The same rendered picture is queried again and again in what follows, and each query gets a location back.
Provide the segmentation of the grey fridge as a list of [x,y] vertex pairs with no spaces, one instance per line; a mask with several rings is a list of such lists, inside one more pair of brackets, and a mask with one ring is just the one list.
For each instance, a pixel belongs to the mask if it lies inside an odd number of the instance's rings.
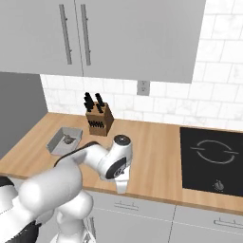
[[39,74],[0,72],[0,159],[46,113]]

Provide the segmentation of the black hob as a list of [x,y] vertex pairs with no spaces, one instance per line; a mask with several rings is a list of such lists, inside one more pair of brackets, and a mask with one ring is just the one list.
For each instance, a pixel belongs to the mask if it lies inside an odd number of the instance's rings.
[[182,188],[243,197],[243,133],[180,127]]

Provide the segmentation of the grey meat container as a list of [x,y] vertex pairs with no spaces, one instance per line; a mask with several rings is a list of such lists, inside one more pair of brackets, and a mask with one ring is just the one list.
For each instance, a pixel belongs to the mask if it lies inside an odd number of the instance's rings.
[[[74,151],[82,139],[83,130],[81,128],[61,127],[51,140],[47,143],[46,148],[51,155],[62,156]],[[69,135],[75,140],[70,144],[64,143],[65,135]]]

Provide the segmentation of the grey wall outlet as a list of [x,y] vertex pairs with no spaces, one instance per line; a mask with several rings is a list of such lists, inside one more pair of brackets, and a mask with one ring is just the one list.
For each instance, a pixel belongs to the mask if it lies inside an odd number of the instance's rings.
[[148,96],[150,94],[150,82],[149,81],[138,81],[137,94],[140,96]]

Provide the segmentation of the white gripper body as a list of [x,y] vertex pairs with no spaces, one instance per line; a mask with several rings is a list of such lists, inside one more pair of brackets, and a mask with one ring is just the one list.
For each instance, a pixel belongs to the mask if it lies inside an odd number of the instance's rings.
[[129,181],[128,178],[123,178],[123,177],[115,178],[116,190],[117,190],[118,194],[125,194],[126,193],[128,181]]

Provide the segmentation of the grey upper cupboard door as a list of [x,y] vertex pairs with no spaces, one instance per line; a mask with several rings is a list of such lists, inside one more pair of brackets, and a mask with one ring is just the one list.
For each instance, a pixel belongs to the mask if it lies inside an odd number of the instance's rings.
[[[64,4],[72,65],[67,64],[59,5]],[[74,0],[0,0],[0,71],[81,76]]]
[[[189,84],[206,0],[74,0],[85,77]],[[85,4],[91,65],[86,65]]]

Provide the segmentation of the wooden knife block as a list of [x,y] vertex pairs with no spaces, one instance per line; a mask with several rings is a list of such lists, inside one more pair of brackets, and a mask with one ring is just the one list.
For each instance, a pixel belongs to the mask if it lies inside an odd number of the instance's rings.
[[106,137],[114,121],[108,103],[100,106],[98,102],[95,102],[91,111],[87,111],[85,115],[89,134]]

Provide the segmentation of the grey lower cupboard door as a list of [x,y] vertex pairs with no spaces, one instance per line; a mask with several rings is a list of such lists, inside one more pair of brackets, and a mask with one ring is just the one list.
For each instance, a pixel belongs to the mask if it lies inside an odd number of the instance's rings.
[[174,222],[169,243],[243,243],[243,234],[200,229]]
[[168,243],[171,222],[94,208],[85,220],[96,243]]

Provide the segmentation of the grey cupboard door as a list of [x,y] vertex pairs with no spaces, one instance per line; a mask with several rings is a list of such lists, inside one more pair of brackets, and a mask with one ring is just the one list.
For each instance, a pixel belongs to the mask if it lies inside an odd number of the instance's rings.
[[200,229],[174,222],[169,243],[243,243],[243,234]]
[[[72,65],[67,64],[59,5],[64,4]],[[0,71],[81,76],[74,0],[0,0]]]
[[94,208],[85,220],[96,243],[168,243],[171,222]]
[[[189,84],[206,0],[74,0],[85,77]],[[85,4],[91,65],[86,65]]]

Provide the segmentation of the grey drawer front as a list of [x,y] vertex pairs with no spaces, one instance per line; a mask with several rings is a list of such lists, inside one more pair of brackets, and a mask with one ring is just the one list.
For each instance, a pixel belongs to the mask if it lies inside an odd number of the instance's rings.
[[215,211],[177,206],[174,221],[187,226],[199,227],[200,229],[215,230],[231,234],[243,234],[242,229],[236,229],[221,225],[215,225],[214,220],[243,224],[243,215],[231,215]]
[[[92,195],[94,199],[94,207],[96,209],[104,209],[111,212],[127,213],[130,215],[139,215],[168,221],[173,219],[175,206],[172,204],[92,191],[88,191],[88,193]],[[134,202],[135,205],[139,206],[139,210],[132,211],[124,208],[114,207],[114,203],[120,201],[127,204]]]

